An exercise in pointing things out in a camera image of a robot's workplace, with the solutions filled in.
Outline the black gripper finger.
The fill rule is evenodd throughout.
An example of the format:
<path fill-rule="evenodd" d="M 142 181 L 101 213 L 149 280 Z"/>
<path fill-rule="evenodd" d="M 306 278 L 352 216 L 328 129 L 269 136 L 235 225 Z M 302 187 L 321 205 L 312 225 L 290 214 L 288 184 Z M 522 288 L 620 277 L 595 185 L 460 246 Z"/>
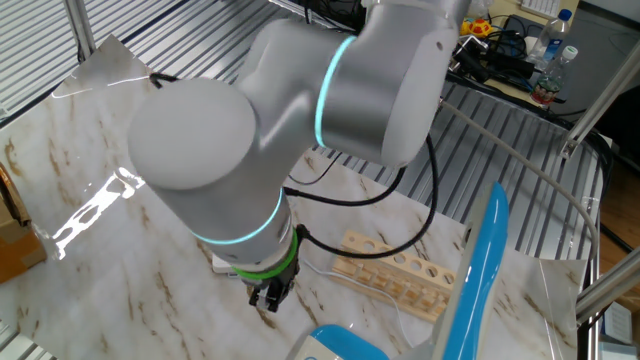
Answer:
<path fill-rule="evenodd" d="M 271 299 L 269 298 L 269 288 L 254 287 L 250 291 L 249 304 L 253 307 L 269 310 L 271 307 Z"/>
<path fill-rule="evenodd" d="M 271 281 L 269 285 L 269 298 L 271 299 L 270 312 L 275 313 L 278 311 L 280 304 L 288 296 L 293 284 L 293 280 L 283 282 L 279 279 L 275 279 Z"/>

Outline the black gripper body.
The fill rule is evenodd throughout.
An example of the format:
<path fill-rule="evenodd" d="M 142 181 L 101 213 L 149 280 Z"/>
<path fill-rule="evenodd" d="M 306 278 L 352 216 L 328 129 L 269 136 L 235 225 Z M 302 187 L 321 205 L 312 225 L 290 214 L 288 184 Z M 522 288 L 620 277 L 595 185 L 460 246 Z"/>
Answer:
<path fill-rule="evenodd" d="M 244 275 L 243 282 L 258 292 L 265 290 L 266 296 L 286 296 L 299 271 L 298 258 L 292 257 L 267 272 Z"/>

